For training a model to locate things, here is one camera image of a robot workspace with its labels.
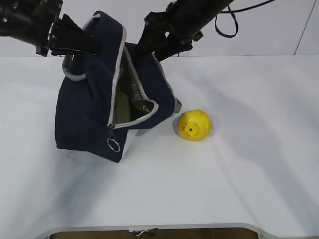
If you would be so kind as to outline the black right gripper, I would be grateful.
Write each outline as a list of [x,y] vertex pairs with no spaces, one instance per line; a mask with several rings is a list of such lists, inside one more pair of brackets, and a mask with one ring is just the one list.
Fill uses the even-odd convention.
[[203,37],[202,27],[197,22],[199,16],[199,10],[189,0],[171,2],[162,12],[150,12],[145,17],[145,27],[136,47],[137,55],[155,52],[155,57],[163,61],[192,50],[191,41]]

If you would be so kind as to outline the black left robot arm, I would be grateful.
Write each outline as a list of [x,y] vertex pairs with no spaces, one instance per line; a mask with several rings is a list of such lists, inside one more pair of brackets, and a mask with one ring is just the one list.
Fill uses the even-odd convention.
[[36,54],[98,55],[102,44],[68,15],[60,17],[61,0],[2,0],[0,35],[36,48]]

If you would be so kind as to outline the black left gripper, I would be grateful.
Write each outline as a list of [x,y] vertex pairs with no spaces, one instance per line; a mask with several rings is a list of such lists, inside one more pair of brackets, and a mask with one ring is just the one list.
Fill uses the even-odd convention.
[[101,42],[81,29],[68,15],[59,19],[62,0],[2,0],[0,2],[0,35],[11,37],[36,48],[36,54],[46,57],[49,32],[56,22],[56,44],[52,55],[97,55]]

